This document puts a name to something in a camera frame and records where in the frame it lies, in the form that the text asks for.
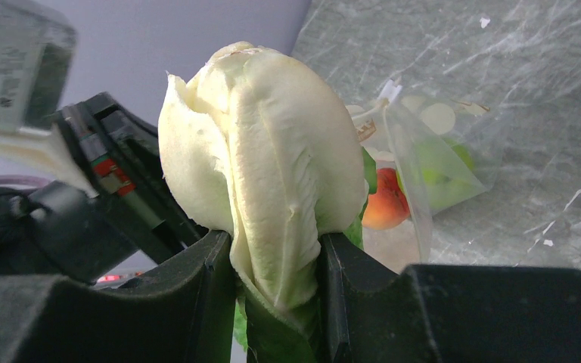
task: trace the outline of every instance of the red light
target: red light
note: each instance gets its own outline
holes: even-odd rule
[[[97,282],[110,282],[110,281],[116,281],[116,280],[120,280],[122,277],[119,275],[107,275],[107,276],[102,276],[100,277]]]

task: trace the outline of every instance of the sticker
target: sticker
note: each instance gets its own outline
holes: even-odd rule
[[[377,131],[377,127],[375,126],[375,121],[373,119],[367,119],[363,123],[356,125],[355,128],[359,142],[370,138]]]
[[[95,165],[94,170],[99,176],[101,176],[104,187],[108,186],[112,189],[109,190],[106,188],[106,190],[111,194],[116,192],[117,195],[123,197],[137,188],[123,170],[112,161],[112,159],[101,161],[99,164]],[[115,185],[114,179],[110,178],[116,178],[119,184]]]
[[[432,104],[420,113],[422,122],[436,135],[444,135],[455,126],[455,112],[447,104]]]

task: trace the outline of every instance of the marble surface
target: marble surface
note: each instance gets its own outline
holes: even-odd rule
[[[581,0],[314,0],[293,56],[348,104],[385,80],[511,112],[497,182],[431,262],[581,268]]]

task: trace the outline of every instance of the green fruit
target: green fruit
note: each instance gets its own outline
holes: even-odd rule
[[[423,142],[415,146],[422,166],[422,178],[427,189],[429,207],[434,213],[467,200],[483,191],[481,183],[473,176],[475,162],[469,150],[464,145],[458,144],[449,138],[442,138],[442,140],[449,145],[451,150],[466,165],[467,169],[454,170],[453,176],[461,178],[453,178],[443,171],[448,158],[440,155],[443,149],[436,146],[435,143],[437,141],[432,141],[431,143]],[[399,188],[404,191],[399,174],[397,178]]]
[[[364,160],[364,178],[368,183],[368,193],[375,194],[375,191],[377,190],[377,170],[375,167],[375,160],[364,147],[362,148],[362,157]]]

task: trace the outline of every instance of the red label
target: red label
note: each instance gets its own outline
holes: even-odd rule
[[[126,174],[123,173],[123,170],[119,168],[112,159],[106,159],[95,166],[95,172],[99,174],[101,177],[108,176],[109,174],[114,174],[121,186],[117,189],[117,194],[120,197],[134,191],[137,188],[131,181]]]

